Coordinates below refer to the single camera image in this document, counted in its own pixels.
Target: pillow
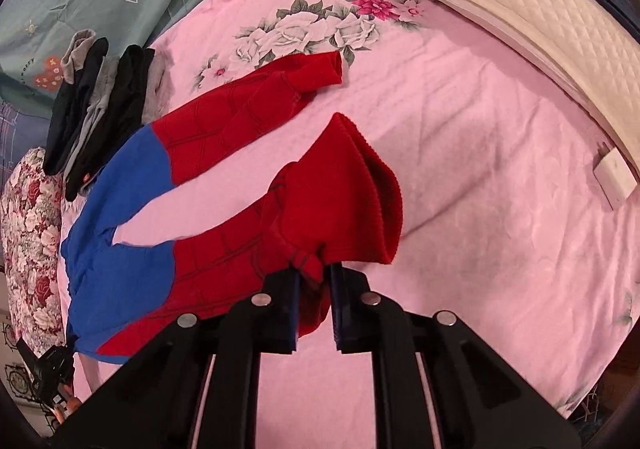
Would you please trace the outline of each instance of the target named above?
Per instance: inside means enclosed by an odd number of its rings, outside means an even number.
[[[589,112],[640,173],[640,45],[598,3],[440,1],[533,58]]]
[[[60,176],[42,171],[44,149],[18,162],[0,199],[0,235],[15,337],[39,357],[65,343],[56,269],[60,244]]]

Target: pile of socks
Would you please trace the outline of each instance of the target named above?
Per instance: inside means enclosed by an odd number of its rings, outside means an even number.
[[[53,105],[44,172],[64,173],[65,198],[70,202],[85,193],[95,175],[140,129],[147,84],[157,84],[164,71],[151,48],[131,45],[121,58],[107,56],[108,51],[107,39],[81,30],[60,61],[63,81]]]

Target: silver screw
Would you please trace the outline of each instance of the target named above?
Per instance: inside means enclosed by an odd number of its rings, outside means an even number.
[[[269,294],[256,294],[251,298],[251,302],[255,306],[268,306],[271,304],[271,296]]]
[[[453,326],[458,320],[458,317],[449,310],[443,310],[436,314],[436,320],[443,326]]]
[[[377,306],[382,301],[382,297],[375,292],[364,292],[364,294],[360,296],[360,300],[368,306]]]
[[[180,328],[191,328],[198,322],[198,318],[194,314],[182,314],[178,317],[178,326]]]

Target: spider-man costume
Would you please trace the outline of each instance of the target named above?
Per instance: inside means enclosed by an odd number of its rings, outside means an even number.
[[[341,114],[265,196],[222,225],[155,247],[111,244],[146,203],[284,124],[341,77],[337,52],[287,56],[145,126],[116,153],[62,244],[76,351],[122,363],[180,314],[226,313],[289,265],[305,276],[300,334],[309,333],[329,306],[324,265],[391,262],[398,182]]]

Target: pink bed sheet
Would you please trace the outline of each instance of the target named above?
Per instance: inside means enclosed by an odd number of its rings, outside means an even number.
[[[149,203],[114,241],[154,245],[224,222],[343,112],[396,172],[404,200],[395,262],[357,268],[408,311],[455,311],[567,415],[638,317],[638,192],[610,210],[592,173],[609,139],[516,52],[433,0],[384,1],[322,0],[316,11],[330,6],[347,22],[298,17],[274,29],[296,0],[205,0],[162,35],[164,111],[243,75],[267,48],[277,56],[322,37],[307,51],[368,50],[353,52],[342,86]],[[65,209],[63,238],[78,210]],[[66,288],[62,258],[58,277]],[[114,370],[78,364],[83,398]],[[295,355],[265,356],[259,393],[259,448],[374,445],[369,359],[338,355],[330,321]]]

